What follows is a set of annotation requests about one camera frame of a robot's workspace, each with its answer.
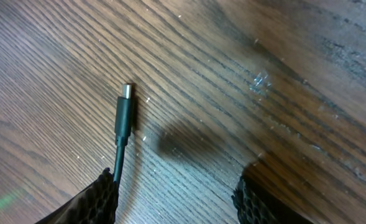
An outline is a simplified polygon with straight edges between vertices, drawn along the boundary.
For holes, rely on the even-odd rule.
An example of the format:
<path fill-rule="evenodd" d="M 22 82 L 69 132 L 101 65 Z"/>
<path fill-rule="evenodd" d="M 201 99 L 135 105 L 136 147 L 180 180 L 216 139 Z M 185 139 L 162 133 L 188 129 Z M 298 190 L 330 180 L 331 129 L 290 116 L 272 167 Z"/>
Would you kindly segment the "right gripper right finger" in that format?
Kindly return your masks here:
<path fill-rule="evenodd" d="M 231 196 L 240 224 L 313 224 L 251 178 L 253 169 L 244 168 Z"/>

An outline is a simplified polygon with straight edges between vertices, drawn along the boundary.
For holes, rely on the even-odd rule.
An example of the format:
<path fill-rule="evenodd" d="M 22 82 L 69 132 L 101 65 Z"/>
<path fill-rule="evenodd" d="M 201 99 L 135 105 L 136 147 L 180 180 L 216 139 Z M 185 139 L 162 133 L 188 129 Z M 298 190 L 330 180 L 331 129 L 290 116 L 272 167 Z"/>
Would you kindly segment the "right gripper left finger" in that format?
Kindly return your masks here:
<path fill-rule="evenodd" d="M 119 193 L 110 168 L 37 224 L 113 224 Z"/>

